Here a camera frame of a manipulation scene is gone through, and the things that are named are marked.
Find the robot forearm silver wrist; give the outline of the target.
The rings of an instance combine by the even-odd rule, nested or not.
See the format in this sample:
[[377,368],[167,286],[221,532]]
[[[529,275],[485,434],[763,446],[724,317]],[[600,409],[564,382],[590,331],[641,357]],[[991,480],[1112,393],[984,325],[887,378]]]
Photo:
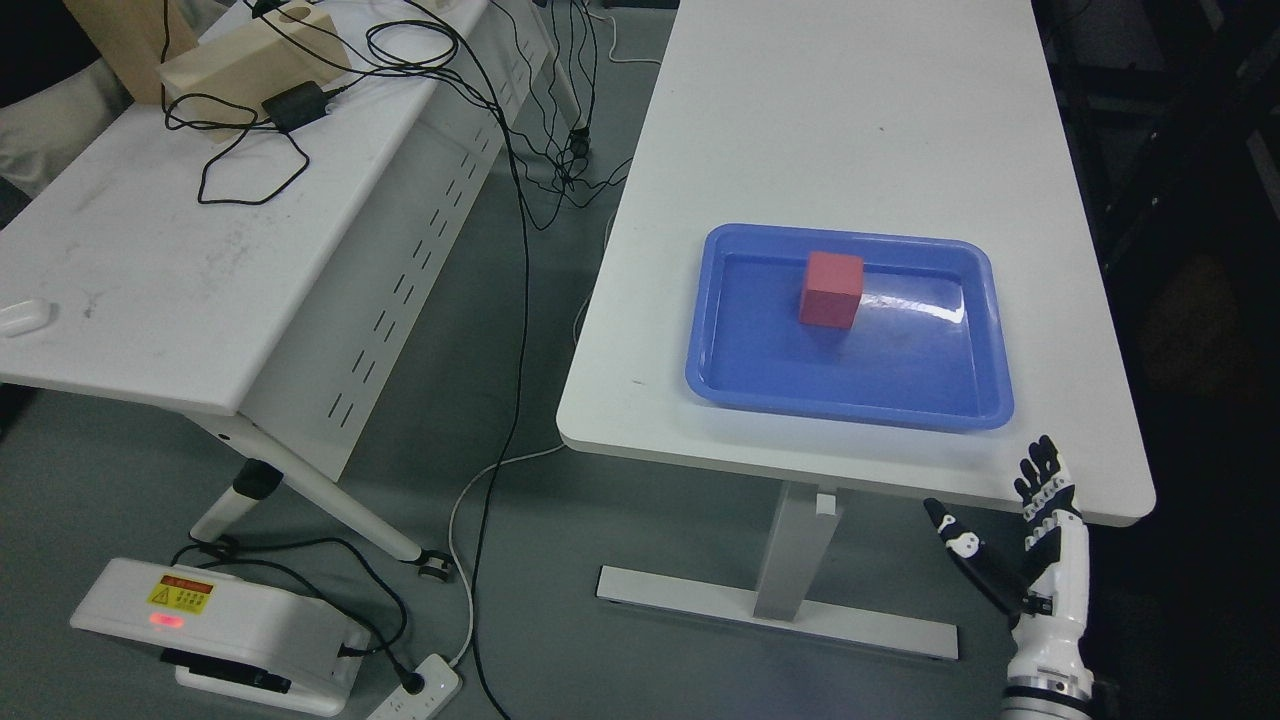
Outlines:
[[997,719],[1112,719],[1105,702],[1052,676],[1012,676]]

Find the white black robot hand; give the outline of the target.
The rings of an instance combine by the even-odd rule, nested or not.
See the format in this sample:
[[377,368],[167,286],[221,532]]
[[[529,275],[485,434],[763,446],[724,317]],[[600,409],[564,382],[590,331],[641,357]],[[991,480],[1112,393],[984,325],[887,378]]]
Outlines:
[[1029,443],[1019,468],[1012,487],[1025,527],[1018,568],[937,498],[923,506],[956,568],[1007,619],[1016,646],[1010,693],[1084,705],[1094,682],[1079,647],[1089,609],[1089,529],[1076,507],[1076,484],[1048,436]]

